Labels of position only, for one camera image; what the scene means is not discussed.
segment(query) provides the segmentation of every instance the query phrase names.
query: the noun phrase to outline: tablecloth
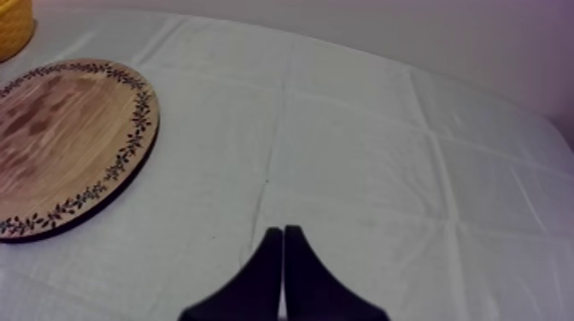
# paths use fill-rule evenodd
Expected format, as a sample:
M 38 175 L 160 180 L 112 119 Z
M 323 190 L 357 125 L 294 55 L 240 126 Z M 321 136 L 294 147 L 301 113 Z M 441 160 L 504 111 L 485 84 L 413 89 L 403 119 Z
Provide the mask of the tablecloth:
M 268 226 L 287 224 L 395 321 L 574 319 L 574 156 L 545 119 L 259 26 L 42 5 L 35 15 L 2 84 L 51 61 L 121 62 L 155 87 L 161 130 L 102 213 L 0 245 L 0 320 L 176 320 Z

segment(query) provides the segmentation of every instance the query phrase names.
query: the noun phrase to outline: round wooden tray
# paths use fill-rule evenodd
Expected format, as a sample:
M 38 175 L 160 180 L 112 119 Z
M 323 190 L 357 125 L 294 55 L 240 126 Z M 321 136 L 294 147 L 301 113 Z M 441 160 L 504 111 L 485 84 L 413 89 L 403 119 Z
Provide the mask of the round wooden tray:
M 155 140 L 155 93 L 129 67 L 73 60 L 0 90 L 0 242 L 86 220 L 125 186 Z

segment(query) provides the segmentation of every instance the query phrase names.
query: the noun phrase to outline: wood grain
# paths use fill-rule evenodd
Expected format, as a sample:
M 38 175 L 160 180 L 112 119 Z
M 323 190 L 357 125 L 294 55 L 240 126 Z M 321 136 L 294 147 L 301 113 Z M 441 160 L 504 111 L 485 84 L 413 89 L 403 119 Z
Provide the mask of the wood grain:
M 129 177 L 158 126 L 151 85 L 111 61 L 61 61 L 0 90 L 0 241 L 65 225 Z

